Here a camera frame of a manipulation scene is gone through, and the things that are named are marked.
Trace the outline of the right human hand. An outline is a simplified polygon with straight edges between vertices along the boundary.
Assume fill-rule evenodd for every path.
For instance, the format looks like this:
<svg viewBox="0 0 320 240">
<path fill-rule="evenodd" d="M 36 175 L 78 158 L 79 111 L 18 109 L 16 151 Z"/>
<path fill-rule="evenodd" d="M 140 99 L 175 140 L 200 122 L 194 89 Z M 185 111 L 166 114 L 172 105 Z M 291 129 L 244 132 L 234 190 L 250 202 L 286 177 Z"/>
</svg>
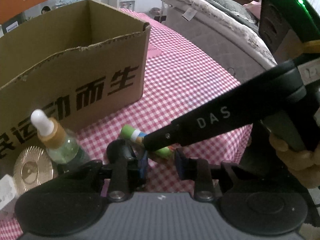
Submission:
<svg viewBox="0 0 320 240">
<path fill-rule="evenodd" d="M 304 187 L 307 189 L 319 187 L 319 145 L 314 151 L 294 152 L 289 149 L 287 142 L 273 133 L 270 134 L 269 142 L 276 150 L 277 157 Z"/>
</svg>

